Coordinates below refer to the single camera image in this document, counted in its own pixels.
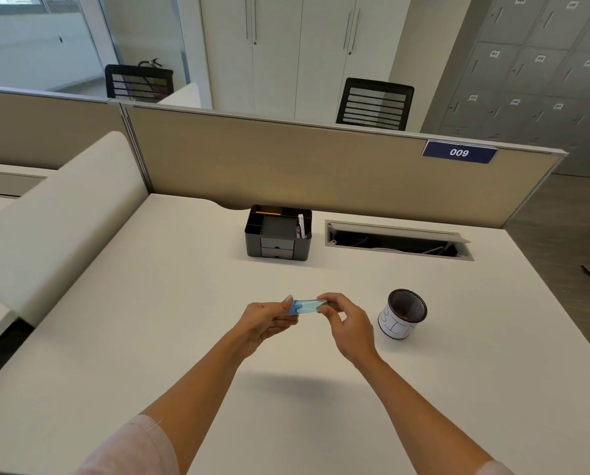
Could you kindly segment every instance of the desk organizer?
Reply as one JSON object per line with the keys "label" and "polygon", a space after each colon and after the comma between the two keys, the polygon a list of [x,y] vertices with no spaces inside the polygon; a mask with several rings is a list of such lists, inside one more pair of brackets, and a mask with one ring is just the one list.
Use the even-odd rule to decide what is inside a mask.
{"label": "desk organizer", "polygon": [[[304,234],[297,238],[298,215],[304,215]],[[253,205],[244,238],[247,255],[283,260],[308,259],[312,237],[313,212],[285,206]]]}

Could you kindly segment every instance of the number sign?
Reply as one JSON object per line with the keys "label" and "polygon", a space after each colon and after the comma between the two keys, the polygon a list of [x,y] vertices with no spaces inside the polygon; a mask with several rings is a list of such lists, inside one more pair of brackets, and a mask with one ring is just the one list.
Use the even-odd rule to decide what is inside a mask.
{"label": "number sign", "polygon": [[494,147],[429,140],[425,145],[425,150],[422,151],[422,155],[473,163],[489,163],[496,151],[497,148]]}

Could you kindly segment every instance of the sleeve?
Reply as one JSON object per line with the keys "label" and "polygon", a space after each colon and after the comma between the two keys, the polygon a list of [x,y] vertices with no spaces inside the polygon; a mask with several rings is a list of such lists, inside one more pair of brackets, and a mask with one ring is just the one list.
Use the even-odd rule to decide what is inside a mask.
{"label": "sleeve", "polygon": [[103,442],[77,475],[179,475],[172,442],[146,415],[137,415]]}
{"label": "sleeve", "polygon": [[502,463],[496,462],[495,460],[489,460],[487,463],[480,467],[475,475],[515,475],[513,472],[508,470]]}

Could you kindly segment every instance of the black mesh chair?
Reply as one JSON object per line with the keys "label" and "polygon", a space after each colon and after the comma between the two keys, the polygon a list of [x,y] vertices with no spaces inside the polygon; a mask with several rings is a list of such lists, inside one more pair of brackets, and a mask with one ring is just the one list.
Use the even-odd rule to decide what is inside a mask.
{"label": "black mesh chair", "polygon": [[404,130],[412,97],[413,87],[407,85],[371,79],[346,79],[337,123]]}
{"label": "black mesh chair", "polygon": [[106,65],[109,98],[157,103],[174,92],[172,70],[152,66]]}

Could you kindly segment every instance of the right hand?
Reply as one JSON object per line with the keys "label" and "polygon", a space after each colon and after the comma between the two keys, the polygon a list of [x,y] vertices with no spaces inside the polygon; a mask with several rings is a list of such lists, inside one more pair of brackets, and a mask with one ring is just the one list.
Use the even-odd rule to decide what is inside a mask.
{"label": "right hand", "polygon": [[[340,293],[323,293],[317,300],[328,300],[328,305],[320,306],[318,310],[330,322],[332,337],[344,357],[357,368],[380,359],[374,346],[374,328],[367,313]],[[340,311],[346,313],[343,321],[338,314]]]}

